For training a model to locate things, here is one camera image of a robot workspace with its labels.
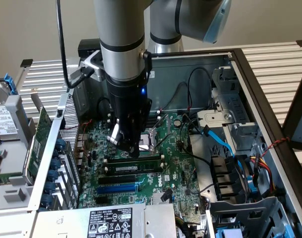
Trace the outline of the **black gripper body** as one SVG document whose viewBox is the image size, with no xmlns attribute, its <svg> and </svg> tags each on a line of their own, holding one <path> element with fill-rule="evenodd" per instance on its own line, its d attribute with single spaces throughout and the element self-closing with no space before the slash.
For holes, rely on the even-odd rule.
<svg viewBox="0 0 302 238">
<path fill-rule="evenodd" d="M 111 106 L 120 120 L 121 130 L 128 133 L 132 129 L 134 114 L 148 98 L 146 75 L 140 74 L 129 81 L 118 81 L 107 75 L 106 82 Z"/>
</svg>

